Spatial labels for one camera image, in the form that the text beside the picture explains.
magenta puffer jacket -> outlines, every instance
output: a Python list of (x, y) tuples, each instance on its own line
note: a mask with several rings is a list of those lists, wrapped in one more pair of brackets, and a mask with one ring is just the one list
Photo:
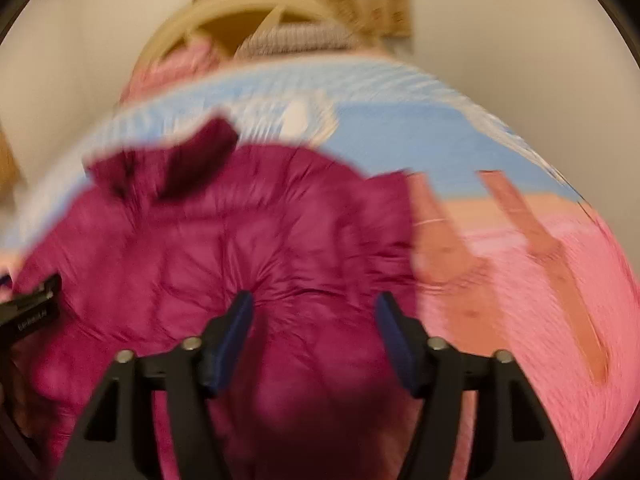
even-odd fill
[[(210, 413), (236, 479), (372, 479), (404, 402), (373, 317), (390, 290), (415, 314), (406, 176), (363, 178), (305, 148), (245, 145), (215, 119), (181, 146), (121, 152), (27, 259), (16, 288), (62, 275), (63, 316), (30, 365), (52, 401), (54, 466), (116, 352), (164, 352), (235, 294), (255, 316)], [(175, 480), (162, 395), (165, 478)]]

black mount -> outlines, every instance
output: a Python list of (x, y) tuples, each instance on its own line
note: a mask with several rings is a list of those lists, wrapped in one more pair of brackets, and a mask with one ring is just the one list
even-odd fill
[(57, 319), (57, 294), (62, 288), (59, 274), (49, 276), (31, 294), (0, 304), (0, 351)]
[[(231, 380), (252, 321), (248, 292), (166, 354), (116, 356), (76, 424), (56, 480), (160, 480), (151, 392), (167, 392), (174, 451), (182, 480), (230, 480), (206, 410)], [(399, 480), (448, 480), (462, 393), (478, 391), (468, 480), (571, 480), (546, 413), (513, 355), (492, 358), (457, 351), (430, 338), (381, 294), (376, 320), (403, 386), (424, 400)]]

pink quilted fabric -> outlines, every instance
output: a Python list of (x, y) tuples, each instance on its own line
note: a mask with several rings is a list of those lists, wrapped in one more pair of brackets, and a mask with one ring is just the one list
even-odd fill
[[(233, 152), (236, 140), (213, 120), (184, 145), (98, 162), (97, 185), (25, 262), (18, 291), (53, 271), (63, 281), (65, 316), (30, 376), (54, 405), (53, 463), (118, 350), (166, 351), (245, 289), (254, 326), (228, 396), (211, 407), (234, 479), (383, 468), (378, 430), (401, 392), (372, 309), (391, 290), (416, 313), (406, 177), (364, 179), (304, 148)], [(159, 451), (174, 480), (161, 400)]]
[[(640, 399), (638, 283), (612, 233), (591, 215), (593, 219), (547, 217), (542, 223), (565, 247), (570, 269), (606, 345), (609, 373), (603, 383), (590, 375), (543, 267), (527, 254), (516, 229), (462, 234), (475, 255), (490, 261), (501, 326), (462, 340), (447, 320), (446, 298), (426, 288), (418, 296), (419, 317), (431, 333), (448, 338), (463, 351), (478, 351), (478, 340), (488, 339), (493, 341), (492, 348), (506, 346), (514, 352), (558, 432), (576, 480), (588, 480), (599, 468)], [(473, 405), (473, 395), (468, 394), (451, 480), (466, 475)], [(414, 412), (408, 428), (416, 416)], [(398, 456), (393, 466), (400, 460)]]
[(221, 63), (216, 47), (210, 41), (196, 38), (164, 59), (136, 70), (122, 92), (120, 103), (153, 97), (178, 82), (206, 75)]

pink pillow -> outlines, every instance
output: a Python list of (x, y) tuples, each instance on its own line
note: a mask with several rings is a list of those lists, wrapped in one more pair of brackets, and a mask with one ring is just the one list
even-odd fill
[(209, 40), (196, 38), (164, 59), (136, 69), (122, 92), (120, 103), (153, 97), (177, 82), (212, 72), (221, 62), (220, 52)]

light blue blanket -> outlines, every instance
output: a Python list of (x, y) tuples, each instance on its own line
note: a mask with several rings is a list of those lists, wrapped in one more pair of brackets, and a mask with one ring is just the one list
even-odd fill
[(485, 196), (477, 170), (502, 170), (523, 192), (579, 198), (504, 123), (434, 77), (374, 57), (307, 57), (220, 72), (116, 111), (33, 189), (2, 246), (26, 250), (52, 227), (90, 185), (87, 158), (177, 142), (213, 113), (242, 142), (318, 146), (369, 174), (426, 172), (444, 198)]

